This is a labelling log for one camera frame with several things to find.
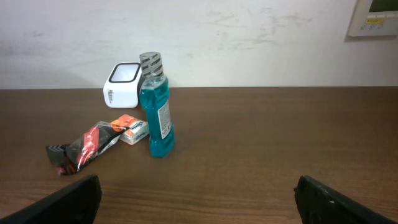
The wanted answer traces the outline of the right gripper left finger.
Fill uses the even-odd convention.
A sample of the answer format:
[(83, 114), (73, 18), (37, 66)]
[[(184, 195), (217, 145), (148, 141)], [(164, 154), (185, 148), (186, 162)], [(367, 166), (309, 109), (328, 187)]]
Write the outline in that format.
[(102, 191), (97, 175), (91, 174), (53, 194), (1, 219), (7, 223), (92, 224)]

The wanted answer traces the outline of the blue mouthwash bottle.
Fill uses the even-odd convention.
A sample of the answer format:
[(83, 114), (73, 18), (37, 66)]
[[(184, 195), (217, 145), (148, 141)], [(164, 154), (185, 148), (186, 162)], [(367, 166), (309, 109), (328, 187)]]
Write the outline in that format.
[(169, 106), (169, 80), (164, 73), (160, 53), (142, 53), (140, 61), (144, 82), (139, 99), (149, 125), (150, 153), (152, 157), (165, 157), (175, 143)]

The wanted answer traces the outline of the black red snack wrapper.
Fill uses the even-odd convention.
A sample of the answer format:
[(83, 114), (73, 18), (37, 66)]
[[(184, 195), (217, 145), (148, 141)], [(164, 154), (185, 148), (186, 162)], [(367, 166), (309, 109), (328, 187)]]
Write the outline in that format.
[(129, 128), (100, 121), (71, 144), (49, 145), (46, 152), (59, 175), (76, 174), (115, 145)]

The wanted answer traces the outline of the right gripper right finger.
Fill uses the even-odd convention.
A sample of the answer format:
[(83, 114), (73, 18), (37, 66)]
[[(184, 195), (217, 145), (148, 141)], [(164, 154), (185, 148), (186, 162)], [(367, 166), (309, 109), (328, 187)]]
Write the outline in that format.
[(299, 178), (294, 197), (303, 224), (395, 224), (308, 175)]

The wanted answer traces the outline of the small orange tissue pack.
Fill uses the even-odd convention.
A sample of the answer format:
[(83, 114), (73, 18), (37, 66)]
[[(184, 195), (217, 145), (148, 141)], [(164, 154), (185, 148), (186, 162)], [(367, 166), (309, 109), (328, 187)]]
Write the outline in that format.
[(127, 144), (133, 145), (149, 134), (149, 125), (147, 121), (135, 118), (128, 114), (124, 114), (118, 119), (111, 122), (115, 131), (119, 131), (121, 127), (127, 128), (122, 133), (120, 140)]

